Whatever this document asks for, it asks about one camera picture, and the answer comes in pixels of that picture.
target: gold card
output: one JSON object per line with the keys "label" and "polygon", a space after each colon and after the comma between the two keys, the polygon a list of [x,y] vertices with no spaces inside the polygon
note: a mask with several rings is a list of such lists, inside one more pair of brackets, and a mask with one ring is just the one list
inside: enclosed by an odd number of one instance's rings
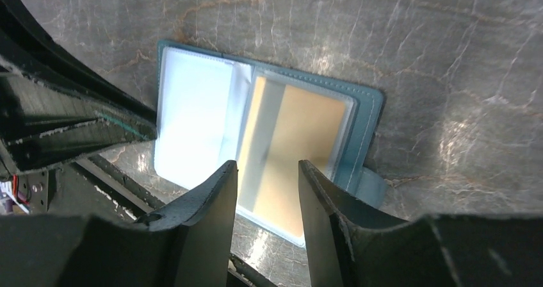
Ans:
{"label": "gold card", "polygon": [[342,100],[258,77],[239,153],[238,204],[302,237],[298,161],[330,170],[345,113]]}

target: marble surface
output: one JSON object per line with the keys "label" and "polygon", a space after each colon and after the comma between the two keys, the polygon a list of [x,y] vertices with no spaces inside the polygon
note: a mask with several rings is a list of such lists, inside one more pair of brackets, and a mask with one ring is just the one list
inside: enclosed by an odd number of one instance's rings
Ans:
{"label": "marble surface", "polygon": [[[62,45],[155,108],[156,42],[174,39],[379,88],[366,165],[383,210],[543,211],[543,0],[23,0]],[[104,154],[165,201],[152,144]],[[279,286],[307,257],[238,218],[232,249]]]}

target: black plastic part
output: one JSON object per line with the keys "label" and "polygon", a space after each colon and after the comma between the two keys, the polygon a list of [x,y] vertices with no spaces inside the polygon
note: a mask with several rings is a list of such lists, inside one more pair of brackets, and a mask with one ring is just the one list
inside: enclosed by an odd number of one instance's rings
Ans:
{"label": "black plastic part", "polygon": [[2,284],[226,286],[237,188],[236,163],[229,161],[136,224],[2,217]]}
{"label": "black plastic part", "polygon": [[77,163],[64,165],[50,174],[56,176],[56,190],[47,212],[50,215],[97,215],[111,222],[130,223],[147,213]]}
{"label": "black plastic part", "polygon": [[0,0],[0,177],[156,138],[156,112],[76,60],[20,0]]}
{"label": "black plastic part", "polygon": [[404,222],[300,162],[312,286],[542,286],[543,218],[427,215]]}

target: card holder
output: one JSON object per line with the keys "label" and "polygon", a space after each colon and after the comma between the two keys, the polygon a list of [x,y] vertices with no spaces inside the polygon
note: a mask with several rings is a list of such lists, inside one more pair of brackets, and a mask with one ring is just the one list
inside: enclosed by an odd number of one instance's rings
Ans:
{"label": "card holder", "polygon": [[298,160],[353,195],[368,191],[378,90],[167,40],[158,51],[159,176],[192,189],[237,160],[237,212],[299,246]]}

